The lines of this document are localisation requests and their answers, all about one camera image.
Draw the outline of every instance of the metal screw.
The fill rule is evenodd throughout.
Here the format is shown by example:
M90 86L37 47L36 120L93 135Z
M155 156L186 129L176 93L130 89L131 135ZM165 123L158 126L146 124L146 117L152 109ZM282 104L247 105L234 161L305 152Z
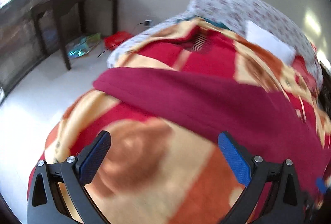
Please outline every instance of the metal screw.
M43 160L40 160L40 161L38 161L37 165L40 167L40 166L43 166L43 165L44 165L44 163L45 163L45 161L43 161Z
M67 162L69 162L69 163L72 163L72 162L74 162L75 161L75 157L74 156L69 156L68 158L67 158Z
M257 163L263 162L263 158L261 156L255 156L254 161Z
M287 160L285 161L285 163L286 163L288 166L291 166L291 165L293 164L293 161L290 160L290 159L287 159Z

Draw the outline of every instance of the electrical outlet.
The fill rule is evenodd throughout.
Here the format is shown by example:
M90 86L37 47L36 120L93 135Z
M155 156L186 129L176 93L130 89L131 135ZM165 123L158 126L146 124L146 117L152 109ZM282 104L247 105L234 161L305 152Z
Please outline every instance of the electrical outlet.
M151 28L153 26L153 22L153 20L145 20L144 26L146 26L147 28Z

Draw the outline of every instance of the white tiled floor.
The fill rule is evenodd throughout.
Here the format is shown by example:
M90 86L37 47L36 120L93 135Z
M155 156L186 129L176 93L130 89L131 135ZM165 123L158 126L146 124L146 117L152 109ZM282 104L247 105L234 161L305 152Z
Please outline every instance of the white tiled floor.
M101 45L72 60L69 72L57 51L29 73L0 108L0 192L22 223L30 172L63 112L106 70L110 52L97 59L100 51Z

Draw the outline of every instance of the table leg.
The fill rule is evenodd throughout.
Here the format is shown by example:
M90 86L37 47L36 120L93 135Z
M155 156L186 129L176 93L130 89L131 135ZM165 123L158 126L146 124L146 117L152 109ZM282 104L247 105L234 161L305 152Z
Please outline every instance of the table leg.
M83 34L86 33L86 21L85 21L85 12L84 12L84 2L78 2L78 16L80 30Z
M56 29L57 29L58 36L59 36L59 41L60 41L60 50L62 52L63 60L69 71L69 70L71 70L71 65L70 65L69 57L68 57L67 50L66 50L66 43L65 43L63 33L62 33L61 18L54 14L54 20L55 20Z
M118 0L113 0L113 34L118 31Z
M39 25L39 19L36 18L36 17L33 17L32 21L34 22L34 29L36 31L36 36L37 36L37 39L38 39L40 50L46 57L48 57L49 54L48 54L48 51L47 51L47 48L46 48L45 41L42 37L42 33L41 33L40 25Z

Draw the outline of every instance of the pillow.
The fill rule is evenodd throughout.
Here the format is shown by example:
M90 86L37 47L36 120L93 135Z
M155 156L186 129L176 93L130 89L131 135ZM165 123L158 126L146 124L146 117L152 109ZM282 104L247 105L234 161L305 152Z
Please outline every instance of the pillow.
M244 36L246 22L254 22L272 33L280 41L293 47L306 63L315 59L312 45L302 30L282 12L261 0L227 0L231 5L231 17L224 23L237 34Z
M193 15L211 20L215 23L225 23L231 13L227 0L191 0L187 11Z
M270 51L287 65L292 65L294 61L296 51L293 47L280 41L277 37L260 28L252 21L247 21L246 23L246 40Z

